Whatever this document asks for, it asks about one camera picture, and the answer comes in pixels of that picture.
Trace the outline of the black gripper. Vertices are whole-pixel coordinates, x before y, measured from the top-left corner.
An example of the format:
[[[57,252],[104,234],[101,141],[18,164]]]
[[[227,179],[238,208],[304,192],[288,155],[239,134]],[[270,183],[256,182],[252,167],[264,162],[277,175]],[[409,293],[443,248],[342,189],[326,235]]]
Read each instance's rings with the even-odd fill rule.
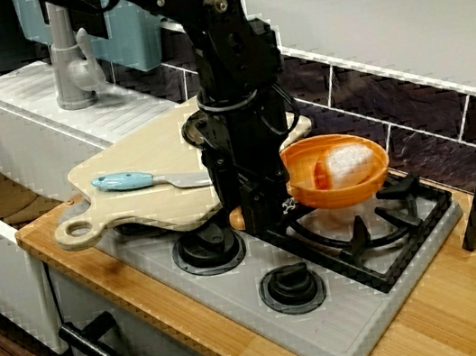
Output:
[[[226,152],[204,144],[201,157],[222,208],[228,215],[238,209],[247,233],[264,233],[280,221],[289,176],[278,153],[247,151],[237,164]]]

